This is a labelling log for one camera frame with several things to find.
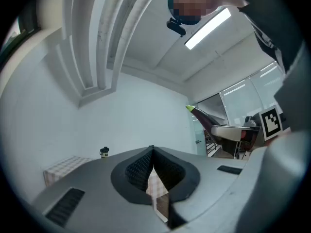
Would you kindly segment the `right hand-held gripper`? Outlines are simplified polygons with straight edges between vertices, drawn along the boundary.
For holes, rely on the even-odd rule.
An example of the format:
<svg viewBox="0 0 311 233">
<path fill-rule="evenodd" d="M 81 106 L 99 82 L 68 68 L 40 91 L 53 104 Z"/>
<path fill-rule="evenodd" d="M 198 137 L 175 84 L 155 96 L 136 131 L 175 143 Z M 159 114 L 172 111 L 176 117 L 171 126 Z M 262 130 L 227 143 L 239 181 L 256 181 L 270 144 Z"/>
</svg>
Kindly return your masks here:
<svg viewBox="0 0 311 233">
<path fill-rule="evenodd" d="M 274 105 L 253 116 L 246 116 L 242 127 L 229 126 L 226 115 L 209 114 L 219 125 L 211 134 L 224 138 L 222 149 L 232 156 L 246 156 L 253 150 L 268 146 L 283 132 L 283 118 Z"/>
</svg>

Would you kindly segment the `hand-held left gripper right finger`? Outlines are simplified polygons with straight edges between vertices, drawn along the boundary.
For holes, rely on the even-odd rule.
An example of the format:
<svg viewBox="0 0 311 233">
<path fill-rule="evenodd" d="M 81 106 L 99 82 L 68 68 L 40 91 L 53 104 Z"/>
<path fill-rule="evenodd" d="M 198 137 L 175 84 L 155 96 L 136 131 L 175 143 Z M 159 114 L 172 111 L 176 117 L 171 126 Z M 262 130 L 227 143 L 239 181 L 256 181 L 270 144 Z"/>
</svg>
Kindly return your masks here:
<svg viewBox="0 0 311 233">
<path fill-rule="evenodd" d="M 236 230 L 249 199 L 249 164 L 153 147 L 169 191 L 170 230 Z"/>
</svg>

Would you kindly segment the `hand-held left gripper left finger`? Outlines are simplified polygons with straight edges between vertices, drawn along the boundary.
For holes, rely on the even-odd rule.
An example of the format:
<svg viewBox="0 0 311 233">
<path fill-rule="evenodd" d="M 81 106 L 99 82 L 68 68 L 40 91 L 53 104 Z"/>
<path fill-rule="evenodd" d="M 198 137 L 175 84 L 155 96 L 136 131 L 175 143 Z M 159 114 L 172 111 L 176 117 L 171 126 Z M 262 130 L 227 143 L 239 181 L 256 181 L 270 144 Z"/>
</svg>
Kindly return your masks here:
<svg viewBox="0 0 311 233">
<path fill-rule="evenodd" d="M 43 190 L 32 202 L 42 215 L 72 188 L 84 194 L 63 227 L 65 233 L 167 233 L 169 228 L 152 207 L 151 197 L 127 177 L 111 177 L 116 165 L 146 147 L 87 162 Z"/>
</svg>

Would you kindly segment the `beige checked floral tablecloth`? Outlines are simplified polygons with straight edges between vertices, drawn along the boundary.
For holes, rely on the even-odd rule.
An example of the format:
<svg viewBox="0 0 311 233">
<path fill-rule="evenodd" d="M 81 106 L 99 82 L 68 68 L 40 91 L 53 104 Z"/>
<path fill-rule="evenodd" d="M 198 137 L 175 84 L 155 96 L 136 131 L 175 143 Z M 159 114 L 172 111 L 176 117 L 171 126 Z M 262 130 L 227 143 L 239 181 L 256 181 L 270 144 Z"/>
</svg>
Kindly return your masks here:
<svg viewBox="0 0 311 233">
<path fill-rule="evenodd" d="M 45 186 L 49 187 L 79 166 L 93 160 L 94 159 L 91 158 L 72 156 L 51 165 L 43 171 Z M 150 195 L 152 199 L 158 199 L 163 195 L 168 194 L 168 190 L 165 188 L 154 168 L 148 178 L 146 193 Z"/>
</svg>

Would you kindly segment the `long ceiling light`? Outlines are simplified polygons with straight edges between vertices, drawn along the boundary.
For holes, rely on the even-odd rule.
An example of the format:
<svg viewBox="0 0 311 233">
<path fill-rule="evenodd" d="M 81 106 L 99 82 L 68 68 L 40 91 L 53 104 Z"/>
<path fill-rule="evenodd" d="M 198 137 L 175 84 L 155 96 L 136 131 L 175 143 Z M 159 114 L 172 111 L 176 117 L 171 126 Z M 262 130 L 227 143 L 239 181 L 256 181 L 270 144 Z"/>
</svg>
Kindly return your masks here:
<svg viewBox="0 0 311 233">
<path fill-rule="evenodd" d="M 205 25 L 203 25 L 195 34 L 193 34 L 188 41 L 185 42 L 185 46 L 192 50 L 197 44 L 199 44 L 207 35 L 220 26 L 223 22 L 231 17 L 231 13 L 228 8 L 224 8 L 212 19 L 210 19 Z"/>
</svg>

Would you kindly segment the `person in dark shirt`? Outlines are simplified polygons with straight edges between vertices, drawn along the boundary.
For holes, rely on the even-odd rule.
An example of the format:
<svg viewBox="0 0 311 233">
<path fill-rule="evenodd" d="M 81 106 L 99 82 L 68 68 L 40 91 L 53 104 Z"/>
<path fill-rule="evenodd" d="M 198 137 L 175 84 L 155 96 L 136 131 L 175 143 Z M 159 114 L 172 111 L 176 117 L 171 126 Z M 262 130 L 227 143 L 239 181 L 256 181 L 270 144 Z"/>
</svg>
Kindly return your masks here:
<svg viewBox="0 0 311 233">
<path fill-rule="evenodd" d="M 290 9 L 283 0 L 245 1 L 238 10 L 252 25 L 260 48 L 288 72 L 304 41 Z"/>
</svg>

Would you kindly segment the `glass partition wall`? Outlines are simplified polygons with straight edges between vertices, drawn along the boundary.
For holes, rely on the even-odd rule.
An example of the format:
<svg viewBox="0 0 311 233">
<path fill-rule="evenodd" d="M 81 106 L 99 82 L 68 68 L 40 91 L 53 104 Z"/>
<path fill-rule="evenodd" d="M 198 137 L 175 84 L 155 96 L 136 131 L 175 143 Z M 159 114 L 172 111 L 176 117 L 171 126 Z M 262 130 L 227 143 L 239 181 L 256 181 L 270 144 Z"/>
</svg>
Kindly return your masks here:
<svg viewBox="0 0 311 233">
<path fill-rule="evenodd" d="M 275 93 L 280 89 L 282 79 L 281 68 L 276 62 L 272 62 L 255 74 L 219 92 L 219 94 L 199 102 L 195 107 L 207 114 L 226 115 L 229 126 L 242 127 L 246 116 L 253 116 L 275 105 L 284 119 L 282 125 L 283 130 L 285 130 L 288 128 L 286 119 L 274 98 Z M 193 114 L 192 118 L 196 128 L 198 150 L 201 151 L 202 147 L 205 147 L 208 157 L 215 157 L 220 151 L 225 152 L 222 149 L 224 138 L 208 133 Z M 250 156 L 250 154 L 232 156 L 227 152 L 225 153 L 234 159 L 246 159 Z"/>
</svg>

